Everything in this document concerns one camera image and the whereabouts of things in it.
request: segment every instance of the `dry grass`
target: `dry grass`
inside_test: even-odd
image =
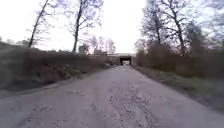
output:
[[[40,51],[0,43],[0,89],[20,91],[45,86],[94,70],[108,60],[70,52]]]
[[[134,67],[149,78],[161,82],[198,102],[224,113],[224,81],[185,78],[174,73],[167,73],[143,67]]]

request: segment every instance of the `overcast sky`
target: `overcast sky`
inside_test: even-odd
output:
[[[0,4],[0,36],[15,42],[29,37],[26,29],[35,20],[34,10],[41,0],[4,0]],[[92,30],[96,36],[115,41],[118,53],[133,53],[134,43],[140,37],[142,8],[145,0],[104,0],[102,27]],[[58,26],[63,21],[55,21]],[[72,49],[73,37],[63,28],[51,29],[51,40],[42,42],[42,49]]]

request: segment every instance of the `road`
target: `road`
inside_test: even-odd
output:
[[[223,127],[223,115],[129,66],[0,99],[0,128]]]

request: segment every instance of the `bridge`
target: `bridge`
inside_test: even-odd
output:
[[[109,54],[109,55],[91,55],[92,57],[100,57],[102,60],[110,60],[115,62],[116,64],[124,65],[126,61],[129,62],[129,65],[133,64],[135,59],[135,54],[129,53],[117,53],[117,54]]]

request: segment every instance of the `dirt road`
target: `dirt road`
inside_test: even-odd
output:
[[[224,116],[128,66],[0,100],[0,128],[223,128]]]

